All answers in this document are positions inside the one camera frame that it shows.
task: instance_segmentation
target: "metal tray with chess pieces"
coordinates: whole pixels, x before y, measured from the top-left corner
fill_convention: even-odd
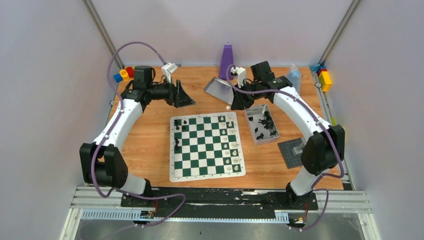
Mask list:
[[[277,141],[280,134],[266,104],[253,106],[244,111],[249,131],[255,145],[269,144]]]

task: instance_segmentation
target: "plastic bag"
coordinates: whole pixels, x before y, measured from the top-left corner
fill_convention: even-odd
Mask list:
[[[296,65],[292,64],[288,72],[285,74],[285,77],[293,84],[293,87],[296,89],[296,92],[300,95],[302,75],[299,71],[299,68]]]

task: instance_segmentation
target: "metal floor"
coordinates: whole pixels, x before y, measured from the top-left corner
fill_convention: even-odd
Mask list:
[[[308,222],[315,222],[318,214],[308,214]],[[115,231],[133,224],[122,220],[84,220],[80,222],[81,239],[100,240]],[[354,213],[326,213],[313,229],[296,232],[277,223],[208,223],[164,222],[147,228],[130,228],[107,238],[108,240],[364,240],[358,215]]]

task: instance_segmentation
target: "gray metal tray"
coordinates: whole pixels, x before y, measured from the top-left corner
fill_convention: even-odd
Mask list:
[[[204,87],[204,91],[227,104],[233,103],[233,89],[227,81],[214,77]]]
[[[277,139],[280,137],[280,134],[277,130],[277,126],[275,126],[272,129],[265,129],[264,125],[259,123],[259,119],[265,119],[264,113],[268,112],[269,116],[271,117],[271,120],[274,122],[273,116],[271,115],[271,112],[266,104],[253,106],[251,108],[248,108],[244,111],[244,117],[246,118],[247,125],[249,126],[249,131],[252,136],[253,143],[255,145],[262,145],[262,144],[269,144],[277,141]],[[276,131],[276,135],[270,135],[271,132]],[[263,133],[263,138],[256,140],[256,137],[259,136],[261,133]]]

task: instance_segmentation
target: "yellow lego brick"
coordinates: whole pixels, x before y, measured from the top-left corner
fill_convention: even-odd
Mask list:
[[[130,80],[130,76],[128,75],[128,72],[125,69],[122,69],[121,71],[119,71],[119,75],[122,77],[122,79],[124,81],[129,81]]]
[[[318,76],[318,79],[322,85],[322,91],[327,92],[332,85],[329,73],[327,71],[321,71],[321,74]]]

